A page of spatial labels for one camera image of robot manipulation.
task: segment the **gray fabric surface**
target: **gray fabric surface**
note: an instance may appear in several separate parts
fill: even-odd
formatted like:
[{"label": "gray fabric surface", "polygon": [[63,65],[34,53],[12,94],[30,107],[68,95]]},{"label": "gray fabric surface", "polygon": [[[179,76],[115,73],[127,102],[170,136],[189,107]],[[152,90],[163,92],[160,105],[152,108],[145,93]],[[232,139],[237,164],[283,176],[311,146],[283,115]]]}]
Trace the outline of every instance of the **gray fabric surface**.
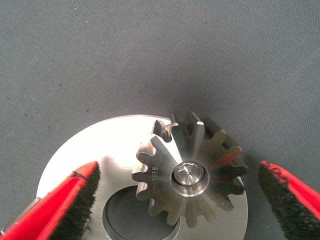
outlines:
[{"label": "gray fabric surface", "polygon": [[0,226],[80,130],[193,110],[243,147],[245,239],[285,239],[257,166],[320,192],[320,2],[90,2],[0,2]]}]

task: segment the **center hole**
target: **center hole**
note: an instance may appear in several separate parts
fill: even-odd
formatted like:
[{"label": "center hole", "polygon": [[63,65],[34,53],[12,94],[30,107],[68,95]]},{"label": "center hole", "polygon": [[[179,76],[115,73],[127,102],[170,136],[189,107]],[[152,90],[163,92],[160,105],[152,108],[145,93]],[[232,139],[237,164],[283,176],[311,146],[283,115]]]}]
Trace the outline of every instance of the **center hole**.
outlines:
[{"label": "center hole", "polygon": [[172,240],[179,222],[167,224],[168,213],[157,216],[148,213],[149,200],[136,198],[137,186],[117,191],[106,203],[103,224],[112,240]]}]

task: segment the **metal disc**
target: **metal disc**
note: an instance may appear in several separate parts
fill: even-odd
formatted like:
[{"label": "metal disc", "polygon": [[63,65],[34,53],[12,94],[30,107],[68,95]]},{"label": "metal disc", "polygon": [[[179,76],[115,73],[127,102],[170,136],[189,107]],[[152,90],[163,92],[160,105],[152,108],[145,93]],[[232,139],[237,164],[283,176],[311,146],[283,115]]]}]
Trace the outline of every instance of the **metal disc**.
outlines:
[{"label": "metal disc", "polygon": [[[100,182],[91,209],[91,220],[88,223],[90,232],[86,239],[124,240],[109,226],[105,205],[117,191],[137,185],[131,178],[133,168],[140,164],[136,153],[141,142],[150,138],[156,120],[170,122],[164,117],[128,115],[107,119],[82,130],[52,156],[41,176],[37,197],[43,198],[77,167],[98,161]],[[217,209],[217,220],[214,223],[208,223],[204,217],[199,216],[197,226],[188,228],[185,219],[181,218],[164,240],[243,240],[248,221],[246,193],[230,194],[229,198],[234,209],[230,212]]]}]

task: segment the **spur gear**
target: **spur gear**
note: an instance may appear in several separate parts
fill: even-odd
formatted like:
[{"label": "spur gear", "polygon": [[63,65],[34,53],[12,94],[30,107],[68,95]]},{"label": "spur gear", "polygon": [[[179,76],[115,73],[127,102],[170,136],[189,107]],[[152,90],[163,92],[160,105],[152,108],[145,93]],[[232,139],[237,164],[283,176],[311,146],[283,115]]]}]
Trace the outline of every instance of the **spur gear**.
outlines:
[{"label": "spur gear", "polygon": [[237,178],[247,172],[238,159],[241,148],[211,119],[200,120],[193,112],[179,123],[154,123],[151,139],[137,153],[141,164],[132,179],[139,182],[136,197],[150,199],[153,216],[167,211],[167,223],[174,225],[185,217],[189,228],[197,217],[216,220],[217,207],[231,211],[229,194],[241,195],[244,187]]}]

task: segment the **gear hub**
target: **gear hub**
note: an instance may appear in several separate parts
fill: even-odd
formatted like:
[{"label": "gear hub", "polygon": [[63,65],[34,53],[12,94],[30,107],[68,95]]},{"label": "gear hub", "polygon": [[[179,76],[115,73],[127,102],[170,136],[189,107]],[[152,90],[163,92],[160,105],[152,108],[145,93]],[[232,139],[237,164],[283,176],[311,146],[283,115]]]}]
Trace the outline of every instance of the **gear hub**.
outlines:
[{"label": "gear hub", "polygon": [[234,208],[229,194],[244,193],[237,177],[247,166],[240,154],[240,146],[209,118],[201,120],[190,112],[183,122],[174,114],[169,125],[157,120],[150,140],[137,153],[141,164],[132,173],[139,182],[136,197],[150,199],[153,216],[167,211],[169,225],[185,217],[194,228],[198,216],[211,223],[216,208]]}]

